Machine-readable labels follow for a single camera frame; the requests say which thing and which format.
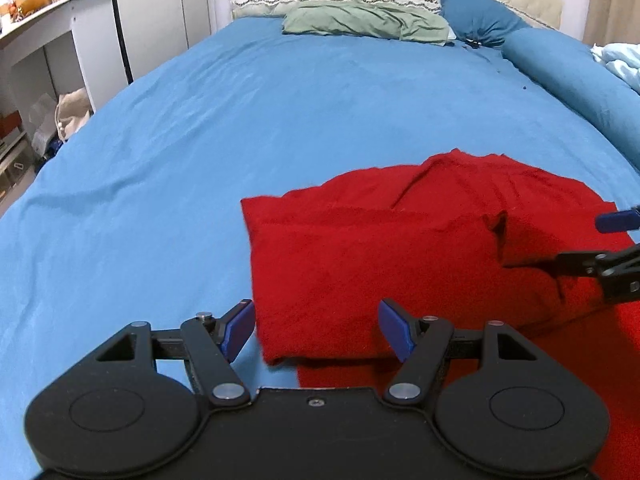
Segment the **red knit garment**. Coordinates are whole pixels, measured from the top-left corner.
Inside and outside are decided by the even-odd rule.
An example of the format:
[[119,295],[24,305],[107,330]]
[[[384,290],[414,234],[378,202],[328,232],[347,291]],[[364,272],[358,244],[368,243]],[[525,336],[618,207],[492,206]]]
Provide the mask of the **red knit garment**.
[[295,364],[305,388],[383,388],[399,363],[378,328],[381,300],[459,328],[499,320],[608,407],[596,473],[638,477],[638,304],[608,304],[595,280],[546,270],[560,252],[631,245],[598,232],[613,205],[585,183],[452,151],[241,206],[266,362]]

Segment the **blue bed sheet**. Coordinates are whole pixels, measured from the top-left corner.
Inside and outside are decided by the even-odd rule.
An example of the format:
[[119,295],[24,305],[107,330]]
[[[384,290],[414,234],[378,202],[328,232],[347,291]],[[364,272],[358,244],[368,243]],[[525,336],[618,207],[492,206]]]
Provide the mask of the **blue bed sheet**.
[[639,200],[626,157],[496,49],[241,18],[122,90],[1,219],[2,477],[38,474],[27,405],[111,334],[250,294],[242,198],[455,149]]

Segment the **blue folded duvet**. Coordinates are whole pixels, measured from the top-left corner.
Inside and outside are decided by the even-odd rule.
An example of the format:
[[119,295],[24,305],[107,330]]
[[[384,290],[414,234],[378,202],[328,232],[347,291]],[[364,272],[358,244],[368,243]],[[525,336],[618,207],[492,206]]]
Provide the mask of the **blue folded duvet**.
[[595,126],[632,166],[639,166],[639,95],[598,64],[578,40],[550,29],[506,36],[503,56]]

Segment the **light blue blanket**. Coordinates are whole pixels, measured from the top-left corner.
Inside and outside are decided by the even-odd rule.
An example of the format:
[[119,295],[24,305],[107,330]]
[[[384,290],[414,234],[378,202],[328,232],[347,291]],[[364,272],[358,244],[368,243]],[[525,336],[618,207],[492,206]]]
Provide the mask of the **light blue blanket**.
[[640,93],[640,44],[606,44],[590,49],[593,59],[609,72]]

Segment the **beige curtain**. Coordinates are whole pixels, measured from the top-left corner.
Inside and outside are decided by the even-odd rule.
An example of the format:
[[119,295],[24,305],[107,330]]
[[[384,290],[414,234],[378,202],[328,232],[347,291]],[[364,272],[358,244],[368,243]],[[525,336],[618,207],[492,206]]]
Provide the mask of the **beige curtain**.
[[639,39],[639,0],[589,0],[585,44],[638,44]]

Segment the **dark blue pillow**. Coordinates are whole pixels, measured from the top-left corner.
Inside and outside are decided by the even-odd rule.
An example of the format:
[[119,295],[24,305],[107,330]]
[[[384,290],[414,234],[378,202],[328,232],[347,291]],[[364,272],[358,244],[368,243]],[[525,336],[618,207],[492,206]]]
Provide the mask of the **dark blue pillow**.
[[529,24],[497,0],[439,0],[440,15],[468,44],[499,47],[506,37]]

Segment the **white desk shelf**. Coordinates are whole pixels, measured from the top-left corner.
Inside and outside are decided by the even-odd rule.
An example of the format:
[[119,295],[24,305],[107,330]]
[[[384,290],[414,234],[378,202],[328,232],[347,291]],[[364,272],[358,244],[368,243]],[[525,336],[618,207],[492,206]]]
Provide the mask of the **white desk shelf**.
[[15,110],[21,125],[1,141],[1,210],[58,133],[61,96],[85,90],[96,112],[129,83],[112,0],[60,0],[2,32],[1,110]]

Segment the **green pillow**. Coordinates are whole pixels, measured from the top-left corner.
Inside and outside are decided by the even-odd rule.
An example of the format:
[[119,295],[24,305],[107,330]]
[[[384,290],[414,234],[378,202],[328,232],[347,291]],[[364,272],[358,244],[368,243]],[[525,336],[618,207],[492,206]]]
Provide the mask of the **green pillow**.
[[438,44],[456,39],[448,22],[429,10],[358,0],[305,2],[285,15],[288,35],[354,36]]

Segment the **white grey wardrobe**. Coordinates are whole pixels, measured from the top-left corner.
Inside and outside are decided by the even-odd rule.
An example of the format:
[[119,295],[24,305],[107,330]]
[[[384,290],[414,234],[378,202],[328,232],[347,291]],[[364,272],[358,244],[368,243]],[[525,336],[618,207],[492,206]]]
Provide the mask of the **white grey wardrobe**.
[[125,72],[134,81],[216,29],[214,0],[113,0]]

